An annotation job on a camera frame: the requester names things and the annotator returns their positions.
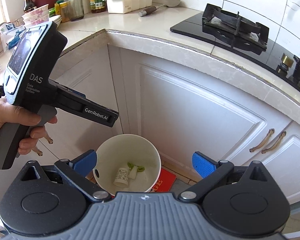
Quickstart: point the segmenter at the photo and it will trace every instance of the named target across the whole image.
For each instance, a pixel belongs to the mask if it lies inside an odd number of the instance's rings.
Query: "kitchen counter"
[[[106,44],[164,58],[216,77],[271,105],[300,124],[300,92],[261,66],[209,43],[170,32],[170,27],[197,14],[188,8],[161,8],[140,18],[138,11],[120,14],[86,14],[77,22],[63,23],[68,38],[51,78],[56,79],[89,54],[89,47]],[[81,46],[71,55],[72,49]],[[12,51],[0,54],[0,84]]]

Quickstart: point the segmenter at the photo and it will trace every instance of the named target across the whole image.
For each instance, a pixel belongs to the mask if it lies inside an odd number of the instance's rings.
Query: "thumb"
[[[13,106],[5,103],[1,113],[1,120],[3,123],[20,123],[26,126],[37,125],[41,116],[34,114],[21,106]]]

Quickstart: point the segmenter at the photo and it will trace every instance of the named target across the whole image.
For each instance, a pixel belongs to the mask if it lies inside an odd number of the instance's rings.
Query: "red mat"
[[[152,187],[150,192],[168,192],[170,191],[173,183],[175,182],[177,176],[171,172],[161,169],[159,179],[157,183]]]

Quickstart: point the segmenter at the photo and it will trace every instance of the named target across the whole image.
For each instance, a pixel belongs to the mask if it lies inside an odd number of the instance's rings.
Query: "black glass stovetop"
[[[293,76],[297,64],[296,59],[294,59],[294,55],[291,52],[270,39],[267,41],[266,49],[262,49],[257,45],[231,33],[212,26],[202,25],[202,15],[203,12],[194,15],[189,19],[174,25],[170,28],[170,30],[174,33],[199,39],[238,54],[239,56],[242,56],[269,70],[300,91],[300,87],[298,86],[299,79],[295,78],[295,74]],[[280,75],[276,71],[278,65],[281,63],[281,57],[283,54],[287,55],[290,59],[294,59],[294,63],[292,67],[289,68],[286,77]]]

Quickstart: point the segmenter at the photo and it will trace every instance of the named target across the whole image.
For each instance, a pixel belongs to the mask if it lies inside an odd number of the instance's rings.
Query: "stove knob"
[[[281,62],[285,64],[288,68],[292,67],[293,59],[289,58],[287,55],[283,54],[281,57]]]

